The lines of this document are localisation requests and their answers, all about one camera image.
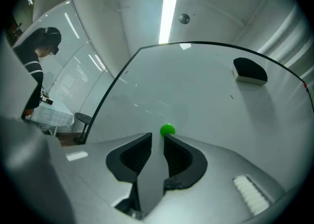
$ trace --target green ball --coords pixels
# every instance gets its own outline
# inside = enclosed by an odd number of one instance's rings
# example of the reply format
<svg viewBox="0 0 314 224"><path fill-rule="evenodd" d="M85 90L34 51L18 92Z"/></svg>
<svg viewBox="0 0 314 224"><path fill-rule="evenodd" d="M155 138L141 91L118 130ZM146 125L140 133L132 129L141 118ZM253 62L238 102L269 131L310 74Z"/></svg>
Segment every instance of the green ball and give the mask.
<svg viewBox="0 0 314 224"><path fill-rule="evenodd" d="M160 134L162 136L162 138L165 137L166 133L171 133L171 134L175 134L176 130L174 128L173 125L171 124L164 124L161 128L160 128Z"/></svg>

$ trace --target black shirt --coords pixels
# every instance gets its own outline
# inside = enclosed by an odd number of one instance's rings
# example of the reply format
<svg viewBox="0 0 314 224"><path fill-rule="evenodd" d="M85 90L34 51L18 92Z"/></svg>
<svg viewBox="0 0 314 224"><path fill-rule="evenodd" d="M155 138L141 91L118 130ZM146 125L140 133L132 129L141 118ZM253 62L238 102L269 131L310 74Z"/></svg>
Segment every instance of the black shirt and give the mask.
<svg viewBox="0 0 314 224"><path fill-rule="evenodd" d="M23 47L23 45L19 45L13 50L28 72L37 81L37 87L35 88L25 107L25 109L34 109L38 107L39 103L41 102L41 87L44 78L43 70L41 69L38 56L34 51L26 49Z"/></svg>

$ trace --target white table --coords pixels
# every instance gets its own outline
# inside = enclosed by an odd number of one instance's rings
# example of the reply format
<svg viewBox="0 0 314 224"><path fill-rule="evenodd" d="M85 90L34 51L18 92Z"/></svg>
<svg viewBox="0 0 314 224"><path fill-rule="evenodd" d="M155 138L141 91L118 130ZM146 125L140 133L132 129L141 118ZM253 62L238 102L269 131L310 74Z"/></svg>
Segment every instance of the white table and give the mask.
<svg viewBox="0 0 314 224"><path fill-rule="evenodd" d="M37 108L34 109L31 121L54 126L54 131L50 134L55 136L58 126L70 127L74 123L74 115L61 101L53 100L53 104L49 105L41 102Z"/></svg>

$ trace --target black object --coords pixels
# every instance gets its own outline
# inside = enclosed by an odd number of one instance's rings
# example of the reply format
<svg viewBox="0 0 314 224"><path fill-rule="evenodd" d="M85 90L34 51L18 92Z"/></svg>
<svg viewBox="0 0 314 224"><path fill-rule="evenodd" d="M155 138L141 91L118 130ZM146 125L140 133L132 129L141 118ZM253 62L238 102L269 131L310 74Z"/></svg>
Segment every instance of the black object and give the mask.
<svg viewBox="0 0 314 224"><path fill-rule="evenodd" d="M142 137L127 143L113 151L106 158L106 165L119 181L132 183L132 190L127 199L119 202L115 208L129 214L135 214L141 219L144 214L137 191L137 176L142 171L152 153L152 134L146 133Z"/></svg>
<svg viewBox="0 0 314 224"><path fill-rule="evenodd" d="M46 102L47 104L50 104L50 105L53 104L53 100L50 100L50 99L46 99L44 102Z"/></svg>
<svg viewBox="0 0 314 224"><path fill-rule="evenodd" d="M190 22L190 16L185 13L179 15L179 22L183 25L188 24Z"/></svg>
<svg viewBox="0 0 314 224"><path fill-rule="evenodd" d="M86 140L84 140L85 128L86 128L87 125L90 125L90 122L91 122L92 118L87 116L87 115L85 115L85 114L83 114L83 113L80 113L80 112L77 112L75 114L75 117L78 120L82 121L85 125L84 125L84 129L83 129L82 134L79 137L73 138L73 141L74 141L75 144L83 145L86 142Z"/></svg>
<svg viewBox="0 0 314 224"><path fill-rule="evenodd" d="M167 190L189 188L206 172L207 160L203 153L170 134L165 134L163 154L168 162L170 176L164 181L164 193Z"/></svg>
<svg viewBox="0 0 314 224"><path fill-rule="evenodd" d="M234 60L234 72L238 81L265 84L267 73L262 66L248 58L239 57Z"/></svg>
<svg viewBox="0 0 314 224"><path fill-rule="evenodd" d="M25 204L29 211L40 215L42 220L36 223L74 224L73 210L51 163L45 135L40 129L14 119L0 117L0 124L4 172L1 182L4 190L9 191L3 194L7 210L16 208L19 215Z"/></svg>

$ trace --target fluorescent light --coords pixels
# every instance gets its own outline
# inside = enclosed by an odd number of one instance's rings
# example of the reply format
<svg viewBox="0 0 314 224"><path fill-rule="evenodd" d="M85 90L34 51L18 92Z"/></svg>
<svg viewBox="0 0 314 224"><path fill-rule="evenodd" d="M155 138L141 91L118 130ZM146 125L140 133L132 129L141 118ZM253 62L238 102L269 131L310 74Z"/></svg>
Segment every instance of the fluorescent light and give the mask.
<svg viewBox="0 0 314 224"><path fill-rule="evenodd" d="M32 0L27 0L27 1L28 1L28 5L33 4L33 1L32 1Z"/></svg>
<svg viewBox="0 0 314 224"><path fill-rule="evenodd" d="M80 66L79 65L77 65L77 70L84 76L84 78L86 78L87 79L87 76L86 76L86 74L82 71L82 69L80 68Z"/></svg>
<svg viewBox="0 0 314 224"><path fill-rule="evenodd" d="M177 0L163 0L159 43L168 43Z"/></svg>
<svg viewBox="0 0 314 224"><path fill-rule="evenodd" d="M91 56L91 55L88 55L88 56L89 56L89 58L93 61L93 63L96 65L96 67L99 69L99 71L102 72L102 69L100 69L100 67L99 67L98 64L95 62L95 60L92 58L92 56Z"/></svg>
<svg viewBox="0 0 314 224"><path fill-rule="evenodd" d="M67 156L68 161L73 161L73 160L82 159L82 158L87 157L88 153L85 151L79 151L79 152L67 154L66 156Z"/></svg>
<svg viewBox="0 0 314 224"><path fill-rule="evenodd" d="M74 56L74 58L79 62L79 60ZM80 63L80 62L79 62Z"/></svg>
<svg viewBox="0 0 314 224"><path fill-rule="evenodd" d="M102 62L102 60L98 57L98 55L95 55L95 57L97 58L98 62L100 63L100 65L102 66L102 68L105 70L106 66L104 65L104 63Z"/></svg>
<svg viewBox="0 0 314 224"><path fill-rule="evenodd" d="M65 18L67 19L67 21L68 21L68 23L69 23L69 25L70 25L72 31L74 32L74 34L76 35L76 37L79 38L78 33L77 33L77 31L74 29L74 26L73 26L73 24L71 23L71 20L70 20L68 14L67 14L67 13L64 13L64 15L65 15Z"/></svg>
<svg viewBox="0 0 314 224"><path fill-rule="evenodd" d="M180 44L181 48L183 50L190 48L192 45L191 44Z"/></svg>
<svg viewBox="0 0 314 224"><path fill-rule="evenodd" d="M167 106L164 102L158 100L159 103L163 104L164 106Z"/></svg>
<svg viewBox="0 0 314 224"><path fill-rule="evenodd" d="M127 84L127 82L124 80L124 79L122 79L122 78L119 78L123 83L126 83Z"/></svg>

